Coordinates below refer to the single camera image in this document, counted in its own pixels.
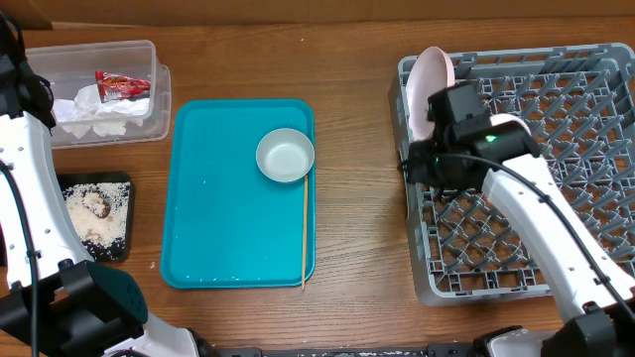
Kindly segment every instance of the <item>table surface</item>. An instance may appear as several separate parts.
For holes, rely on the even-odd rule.
[[[216,347],[306,349],[469,341],[512,324],[561,326],[550,297],[430,307],[415,295],[387,92],[397,63],[447,52],[625,43],[635,18],[27,32],[27,47],[154,42],[172,73],[173,118],[193,99],[304,99],[316,116],[317,268],[300,288],[178,291],[159,263],[172,148],[159,142],[55,151],[59,174],[125,171],[137,186],[130,273],[151,311]],[[0,269],[0,296],[7,293]],[[4,356],[28,348],[0,334]]]

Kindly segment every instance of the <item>red candy package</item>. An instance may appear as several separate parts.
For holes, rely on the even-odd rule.
[[[95,72],[101,102],[129,99],[150,93],[150,80],[97,70]]]

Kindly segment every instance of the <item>wooden stick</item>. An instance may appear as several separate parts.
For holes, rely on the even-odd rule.
[[[305,176],[305,224],[302,230],[302,291],[307,279],[307,216],[309,215],[309,175]]]

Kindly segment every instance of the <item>gray dish rack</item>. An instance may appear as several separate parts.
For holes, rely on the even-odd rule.
[[[493,114],[525,120],[552,175],[606,253],[635,276],[635,55],[622,44],[449,54]],[[408,157],[402,59],[389,93],[395,147]],[[506,218],[480,193],[433,202],[406,183],[415,289],[429,305],[544,296],[549,286]]]

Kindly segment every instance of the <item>tray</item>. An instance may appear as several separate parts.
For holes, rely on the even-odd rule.
[[[292,287],[302,282],[304,181],[277,183],[256,164],[270,131],[315,145],[297,99],[198,100],[177,114],[161,273],[178,289]],[[309,172],[307,279],[316,265],[316,171]]]
[[[128,191],[128,212],[126,213],[126,235],[122,240],[113,243],[108,248],[103,248],[90,242],[82,242],[88,253],[97,262],[123,262],[130,254],[130,238],[132,235],[132,217],[135,207],[135,185],[130,176],[124,172],[93,173],[93,174],[68,174],[58,175],[60,189],[64,192],[67,188],[76,184],[87,183],[120,183],[130,182]]]
[[[604,251],[635,275],[635,56],[622,44],[450,54],[493,114],[525,120],[552,175]],[[389,94],[395,146],[408,157],[402,59]],[[433,188],[406,184],[415,288],[430,305],[547,295],[539,267],[507,219],[480,193],[448,204]]]

